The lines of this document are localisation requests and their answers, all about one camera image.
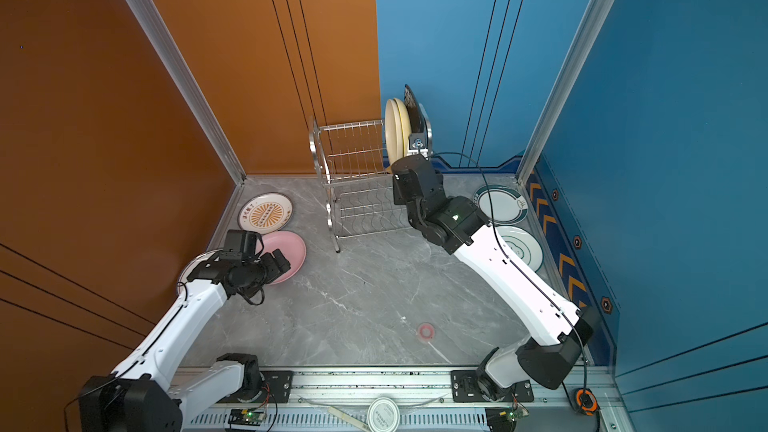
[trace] marble floor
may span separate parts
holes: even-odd
[[[509,176],[492,183],[512,185]],[[472,197],[480,175],[446,176],[449,195]],[[306,243],[302,269],[268,286],[254,307],[237,296],[207,323],[182,361],[208,366],[227,352],[256,354],[262,365],[477,364],[496,346],[528,334],[503,300],[468,266],[412,229],[340,241],[336,253],[326,225],[325,192],[317,178],[250,177],[236,212],[265,192],[293,201],[284,230]],[[518,226],[541,240],[529,214]],[[236,215],[230,228],[238,228]],[[544,251],[538,273],[550,284],[554,262]],[[555,287],[562,290],[559,281]],[[430,323],[433,340],[417,328]]]

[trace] aluminum frame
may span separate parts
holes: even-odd
[[[221,245],[224,244],[224,236],[226,235],[226,231],[230,228],[230,219],[235,217],[239,212],[237,210],[237,203],[240,201],[240,197],[243,196],[244,191],[245,181],[241,181],[235,184],[235,188],[232,191],[230,200],[226,203],[226,207],[221,213],[219,223],[216,225],[214,234],[210,237],[210,242],[208,242],[208,247],[206,250],[214,250],[216,248],[220,248]]]
[[[547,98],[547,102],[544,104],[544,109],[538,118],[538,122],[536,122],[536,127],[533,130],[531,139],[528,141],[528,146],[525,147],[525,153],[516,174],[518,184],[524,186],[528,176],[531,175],[536,161],[542,154],[542,150],[544,150],[544,144],[547,143],[549,134],[552,133],[554,124],[558,117],[560,117],[565,101],[568,100],[568,95],[571,94],[571,89],[576,83],[581,67],[584,66],[584,62],[587,60],[587,56],[589,56],[592,45],[598,38],[598,34],[600,34],[600,29],[614,1],[589,0],[587,9],[581,17],[581,23],[571,42],[571,47],[568,49],[568,54],[563,61],[558,78],[554,81],[552,91],[549,93],[549,98]]]
[[[236,184],[241,183],[246,177],[245,169],[240,164],[235,150],[229,139],[226,138],[224,130],[221,129],[221,125],[200,89],[200,85],[197,84],[184,56],[181,55],[174,38],[163,22],[158,8],[152,0],[125,1],[136,16],[136,20],[138,20],[144,33],[147,34],[149,42],[152,43],[170,77],[176,83],[179,92],[187,101],[187,105],[205,132],[210,144],[216,150],[216,154],[224,164],[226,171]]]
[[[465,413],[485,404],[455,403],[451,399],[453,385],[451,371],[475,370],[476,366],[359,366],[359,367],[264,367],[262,370],[292,370],[294,373],[291,396],[281,405],[281,413],[300,413],[302,410],[319,409],[325,404],[341,408],[367,408],[374,399],[386,396],[398,403],[404,413],[408,409],[456,410]],[[206,368],[178,368],[171,384],[182,384],[197,376]],[[634,432],[624,402],[610,371],[606,367],[587,369],[588,386],[600,404],[601,430]],[[584,370],[576,365],[564,383],[569,390],[579,388]],[[524,404],[529,409],[570,408],[562,388],[550,390],[532,383],[534,401]],[[497,402],[494,407],[511,407],[512,403]],[[220,414],[224,410],[242,408],[240,403],[218,403],[204,414]],[[185,429],[206,428],[186,424]]]

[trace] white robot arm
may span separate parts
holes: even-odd
[[[478,387],[500,400],[529,378],[559,387],[600,324],[591,307],[578,308],[552,290],[496,234],[491,220],[466,197],[446,197],[439,174],[421,155],[392,164],[395,204],[424,238],[469,265],[509,304],[531,337],[493,350],[478,368]]]
[[[252,303],[264,284],[290,270],[280,250],[256,251],[259,238],[230,230],[223,250],[202,254],[187,266],[176,302],[149,335],[109,377],[94,376],[83,386],[82,430],[178,432],[186,420],[227,395],[237,392],[247,399],[265,393],[258,360],[250,354],[223,355],[202,374],[170,387],[197,335],[229,297],[238,294]]]
[[[477,370],[481,392],[500,400],[513,384],[530,378],[557,388],[597,329],[599,313],[579,309],[552,290],[469,199],[447,198],[442,176],[426,158],[401,158],[392,172],[395,202],[408,207],[411,225],[478,273],[531,332],[485,358]],[[178,432],[183,422],[227,395],[261,391],[258,361],[248,354],[222,356],[201,375],[170,388],[181,359],[229,297],[239,294],[252,303],[264,284],[290,269],[280,251],[257,254],[258,237],[231,230],[224,250],[201,255],[187,268],[192,272],[183,292],[146,339],[109,377],[92,377],[84,386],[79,398],[84,431]]]

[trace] white plate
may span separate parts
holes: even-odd
[[[243,230],[269,234],[280,230],[293,213],[293,204],[283,194],[273,192],[252,198],[240,211],[238,222]]]
[[[399,108],[394,99],[386,101],[384,110],[384,139],[386,140],[386,154],[389,157],[389,163],[393,164],[400,158],[397,155],[397,126],[395,125],[395,115],[400,115]]]
[[[528,203],[513,188],[491,184],[475,192],[475,205],[491,217],[493,200],[493,220],[497,226],[511,226],[523,220],[528,214]]]
[[[400,125],[402,126],[402,155],[408,154],[408,139],[411,137],[411,119],[408,117],[406,104],[400,99],[395,99],[397,108],[400,109]]]
[[[531,270],[536,271],[542,266],[542,259],[544,258],[542,246],[538,244],[533,235],[520,227],[512,226],[496,226],[496,232],[514,253],[528,264]]]

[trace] green-rimmed plate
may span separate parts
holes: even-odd
[[[496,232],[514,253],[528,264],[531,270],[536,271],[542,266],[542,259],[544,258],[542,246],[538,244],[533,235],[520,227],[512,226],[497,226]]]
[[[497,226],[511,226],[528,214],[528,203],[525,199],[513,188],[499,184],[478,188],[474,200],[477,207],[489,217],[493,201],[493,219]]]

